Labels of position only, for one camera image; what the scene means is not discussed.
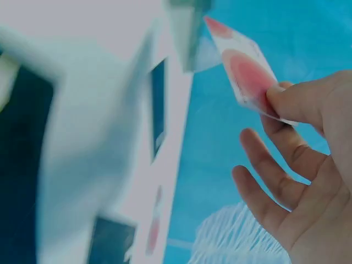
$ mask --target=fingernail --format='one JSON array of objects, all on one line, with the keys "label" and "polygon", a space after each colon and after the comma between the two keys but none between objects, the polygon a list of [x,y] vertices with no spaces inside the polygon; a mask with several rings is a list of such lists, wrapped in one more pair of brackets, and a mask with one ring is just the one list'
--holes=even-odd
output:
[{"label": "fingernail", "polygon": [[273,86],[270,87],[269,90],[272,90],[272,91],[275,91],[275,92],[282,92],[285,90],[285,88],[277,85],[277,84],[274,84]]}]

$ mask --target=palm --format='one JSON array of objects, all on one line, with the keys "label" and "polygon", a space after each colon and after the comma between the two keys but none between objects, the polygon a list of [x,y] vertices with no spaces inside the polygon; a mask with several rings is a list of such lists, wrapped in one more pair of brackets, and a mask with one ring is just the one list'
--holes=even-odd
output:
[{"label": "palm", "polygon": [[[317,263],[338,263],[338,241],[347,244],[345,226],[352,221],[349,200],[350,190],[328,156],[311,185],[305,187],[297,207],[279,227],[279,236],[290,245],[287,250],[293,263],[303,263],[308,257],[315,263],[312,256],[318,257]],[[321,253],[326,251],[329,253],[321,259]]]}]

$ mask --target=finger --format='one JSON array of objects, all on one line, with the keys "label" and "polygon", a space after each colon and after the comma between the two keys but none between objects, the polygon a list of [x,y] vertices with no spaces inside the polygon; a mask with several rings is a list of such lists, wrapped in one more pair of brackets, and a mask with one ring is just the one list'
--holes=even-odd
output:
[{"label": "finger", "polygon": [[243,130],[240,140],[252,166],[270,192],[280,204],[290,210],[295,209],[307,185],[299,183],[287,175],[253,130]]},{"label": "finger", "polygon": [[238,192],[247,203],[249,210],[273,237],[282,241],[279,227],[288,215],[288,211],[276,204],[258,185],[250,172],[243,166],[233,169],[232,175]]},{"label": "finger", "polygon": [[[288,88],[292,84],[282,82],[280,85]],[[265,116],[261,120],[265,133],[288,166],[307,180],[314,180],[327,155],[310,148],[292,126]]]},{"label": "finger", "polygon": [[334,75],[302,82],[282,91],[277,86],[267,91],[267,98],[277,114],[284,119],[322,127],[322,105],[333,89]]}]

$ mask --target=dark panel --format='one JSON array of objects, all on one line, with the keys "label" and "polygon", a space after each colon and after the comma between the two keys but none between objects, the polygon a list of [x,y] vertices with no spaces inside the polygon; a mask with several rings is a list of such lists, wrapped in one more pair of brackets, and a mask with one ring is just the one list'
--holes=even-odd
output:
[{"label": "dark panel", "polygon": [[165,60],[151,72],[153,154],[156,157],[165,137]]},{"label": "dark panel", "polygon": [[36,263],[35,201],[42,139],[53,85],[21,67],[0,113],[0,256]]},{"label": "dark panel", "polygon": [[98,217],[88,264],[129,264],[125,253],[134,241],[135,227]]}]

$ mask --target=blue background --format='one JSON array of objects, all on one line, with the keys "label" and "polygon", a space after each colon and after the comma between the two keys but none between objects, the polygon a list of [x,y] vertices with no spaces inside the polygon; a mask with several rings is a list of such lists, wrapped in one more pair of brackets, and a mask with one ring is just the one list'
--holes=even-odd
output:
[{"label": "blue background", "polygon": [[[255,40],[279,81],[297,83],[352,68],[352,3],[347,1],[217,0],[207,15]],[[210,38],[205,27],[203,34]],[[290,172],[259,115],[237,104],[223,65],[195,74],[164,264],[187,263],[197,226],[240,201],[231,178],[235,165],[249,167],[262,185],[239,143],[247,127],[259,132]],[[313,148],[329,153],[312,127],[300,124],[298,131]]]}]

